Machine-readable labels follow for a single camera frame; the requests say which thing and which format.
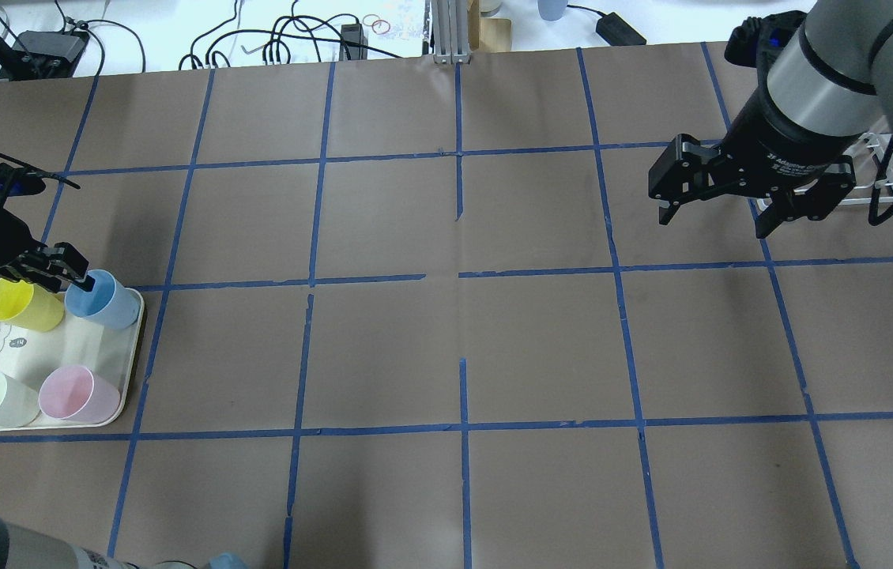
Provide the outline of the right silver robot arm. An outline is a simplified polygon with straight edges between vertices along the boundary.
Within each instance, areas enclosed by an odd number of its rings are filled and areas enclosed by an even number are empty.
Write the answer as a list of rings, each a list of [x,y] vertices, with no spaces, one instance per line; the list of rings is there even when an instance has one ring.
[[[893,145],[893,1],[819,1],[808,12],[750,17],[725,60],[756,72],[757,86],[721,143],[671,140],[648,173],[648,195],[669,224],[690,202],[765,198],[755,234],[785,222],[825,219],[853,190],[846,151],[876,120]],[[893,151],[881,162],[887,162]],[[869,223],[893,216],[870,199]]]

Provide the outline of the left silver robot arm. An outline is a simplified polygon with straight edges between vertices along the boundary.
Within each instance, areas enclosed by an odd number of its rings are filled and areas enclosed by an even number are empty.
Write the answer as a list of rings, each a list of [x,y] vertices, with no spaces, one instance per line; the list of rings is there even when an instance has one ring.
[[[89,275],[88,259],[74,245],[47,245],[35,239],[28,225],[6,208],[9,198],[42,194],[46,180],[53,177],[35,167],[0,163],[0,278],[38,285],[53,294],[70,285],[91,292],[95,277]]]

